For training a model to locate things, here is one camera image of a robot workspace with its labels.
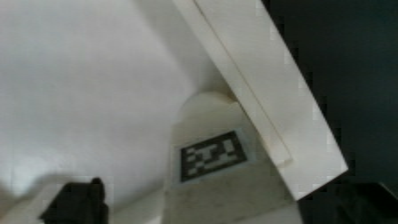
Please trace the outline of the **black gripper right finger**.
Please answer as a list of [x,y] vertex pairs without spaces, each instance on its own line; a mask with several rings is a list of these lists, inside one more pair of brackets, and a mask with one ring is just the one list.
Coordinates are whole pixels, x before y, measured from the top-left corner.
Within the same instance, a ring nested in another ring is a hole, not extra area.
[[303,224],[398,224],[398,192],[378,182],[328,184],[298,208]]

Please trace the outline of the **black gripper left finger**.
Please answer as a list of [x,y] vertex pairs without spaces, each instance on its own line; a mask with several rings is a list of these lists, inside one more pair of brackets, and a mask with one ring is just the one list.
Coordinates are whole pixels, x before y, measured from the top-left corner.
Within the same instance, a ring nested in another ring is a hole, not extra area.
[[104,185],[99,178],[88,183],[69,182],[39,216],[44,224],[108,224]]

